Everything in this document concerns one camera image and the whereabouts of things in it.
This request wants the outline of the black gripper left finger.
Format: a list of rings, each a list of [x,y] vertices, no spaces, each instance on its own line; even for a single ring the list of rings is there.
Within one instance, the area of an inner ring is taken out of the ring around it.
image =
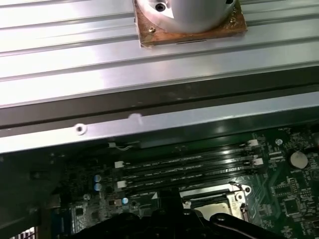
[[[150,216],[121,213],[72,235],[73,239],[168,239],[169,190],[157,192],[158,208]]]

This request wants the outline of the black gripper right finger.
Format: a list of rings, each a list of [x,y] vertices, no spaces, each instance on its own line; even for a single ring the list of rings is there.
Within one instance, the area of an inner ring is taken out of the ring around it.
[[[185,209],[177,189],[170,191],[169,218],[172,219],[174,239],[282,239],[262,227],[225,213],[205,219],[195,209]]]

